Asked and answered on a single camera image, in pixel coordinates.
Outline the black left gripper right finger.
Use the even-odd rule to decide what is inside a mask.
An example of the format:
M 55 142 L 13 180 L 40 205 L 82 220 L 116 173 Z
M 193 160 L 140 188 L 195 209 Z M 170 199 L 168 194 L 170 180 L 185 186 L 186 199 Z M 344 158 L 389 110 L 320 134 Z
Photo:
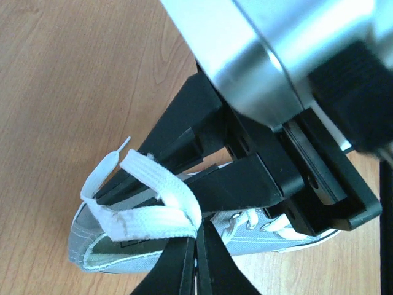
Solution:
M 196 294 L 259 294 L 236 266 L 213 223 L 205 218 L 195 245 Z

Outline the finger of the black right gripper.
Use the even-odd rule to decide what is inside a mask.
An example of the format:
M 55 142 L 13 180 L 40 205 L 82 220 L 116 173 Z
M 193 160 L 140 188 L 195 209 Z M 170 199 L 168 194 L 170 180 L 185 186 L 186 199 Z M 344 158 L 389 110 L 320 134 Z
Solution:
M 202 72 L 190 76 L 138 148 L 175 175 L 222 148 L 222 101 Z
M 204 215 L 272 207 L 284 200 L 256 153 L 221 168 L 212 165 L 194 175 L 180 173 L 178 177 L 192 190 Z

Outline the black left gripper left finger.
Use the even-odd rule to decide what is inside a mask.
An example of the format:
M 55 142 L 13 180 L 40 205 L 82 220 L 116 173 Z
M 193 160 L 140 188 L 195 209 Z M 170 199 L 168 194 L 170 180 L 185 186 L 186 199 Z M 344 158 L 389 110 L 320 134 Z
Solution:
M 169 239 L 153 269 L 132 293 L 195 294 L 195 242 L 193 237 Z

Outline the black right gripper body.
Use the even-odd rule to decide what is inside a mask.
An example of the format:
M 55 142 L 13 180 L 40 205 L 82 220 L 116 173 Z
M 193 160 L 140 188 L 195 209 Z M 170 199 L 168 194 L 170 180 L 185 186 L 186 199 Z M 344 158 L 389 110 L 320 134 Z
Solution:
M 239 160 L 256 153 L 284 200 L 261 208 L 284 214 L 301 234 L 351 231 L 382 212 L 381 204 L 312 109 L 278 132 L 233 110 L 225 114 L 228 151 Z

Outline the grey sneaker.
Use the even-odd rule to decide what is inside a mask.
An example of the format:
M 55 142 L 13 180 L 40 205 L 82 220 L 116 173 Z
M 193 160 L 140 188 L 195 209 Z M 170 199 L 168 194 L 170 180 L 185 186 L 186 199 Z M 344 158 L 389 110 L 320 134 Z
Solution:
M 182 180 L 171 174 L 158 181 L 145 176 L 148 189 L 136 200 L 107 206 L 94 198 L 106 178 L 106 172 L 95 170 L 81 189 L 82 204 L 68 239 L 71 262 L 86 272 L 147 272 L 175 243 L 194 246 L 201 210 Z M 301 250 L 337 234 L 335 229 L 315 237 L 300 234 L 286 215 L 271 219 L 260 208 L 216 213 L 211 221 L 233 256 Z

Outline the white shoelace of sneaker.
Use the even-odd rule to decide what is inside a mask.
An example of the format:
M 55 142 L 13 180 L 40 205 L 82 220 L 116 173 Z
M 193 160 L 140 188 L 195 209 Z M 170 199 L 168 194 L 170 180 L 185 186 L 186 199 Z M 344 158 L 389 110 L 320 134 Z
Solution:
M 80 191 L 82 201 L 105 236 L 114 242 L 196 238 L 204 214 L 192 190 L 178 174 L 154 161 L 151 155 L 129 149 L 121 158 L 120 153 L 130 139 L 127 137 L 97 164 Z M 125 199 L 112 205 L 100 204 L 95 194 L 116 167 L 135 182 Z

